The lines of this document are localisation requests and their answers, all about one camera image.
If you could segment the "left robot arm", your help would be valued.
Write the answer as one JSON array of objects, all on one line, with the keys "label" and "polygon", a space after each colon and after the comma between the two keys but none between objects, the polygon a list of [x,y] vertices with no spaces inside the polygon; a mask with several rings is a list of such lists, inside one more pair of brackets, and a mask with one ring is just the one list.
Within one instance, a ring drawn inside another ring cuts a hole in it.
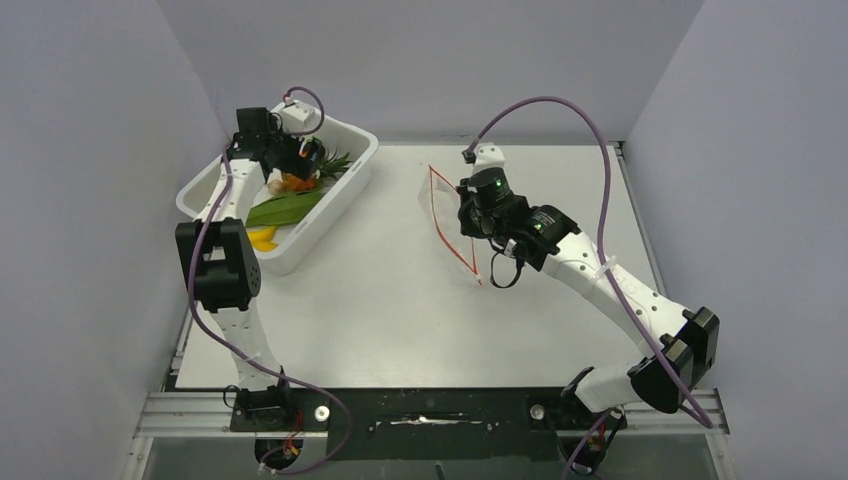
[{"label": "left robot arm", "polygon": [[237,131],[214,172],[215,187],[194,220],[177,225],[175,240],[193,320],[236,366],[236,418],[295,430],[303,415],[259,318],[262,274],[246,220],[274,170],[306,177],[321,150],[303,147],[265,107],[241,108],[236,118]]}]

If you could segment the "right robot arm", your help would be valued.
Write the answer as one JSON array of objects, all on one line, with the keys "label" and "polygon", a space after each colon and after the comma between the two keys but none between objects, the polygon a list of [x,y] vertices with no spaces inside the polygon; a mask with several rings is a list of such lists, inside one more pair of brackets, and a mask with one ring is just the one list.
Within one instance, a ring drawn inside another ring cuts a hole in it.
[{"label": "right robot arm", "polygon": [[692,311],[648,287],[551,205],[532,206],[515,194],[500,167],[460,181],[462,235],[484,239],[516,266],[542,272],[571,288],[617,325],[642,353],[633,364],[586,367],[564,388],[562,411],[585,427],[602,411],[643,402],[663,413],[682,409],[715,360],[719,320]]}]

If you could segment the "clear zip top bag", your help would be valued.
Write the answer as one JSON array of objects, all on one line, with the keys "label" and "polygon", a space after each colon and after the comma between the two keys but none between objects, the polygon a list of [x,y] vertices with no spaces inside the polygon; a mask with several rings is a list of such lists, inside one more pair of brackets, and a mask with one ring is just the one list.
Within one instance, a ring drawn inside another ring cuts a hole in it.
[{"label": "clear zip top bag", "polygon": [[454,183],[429,164],[417,201],[438,270],[452,281],[482,285],[474,240],[460,233],[460,197]]}]

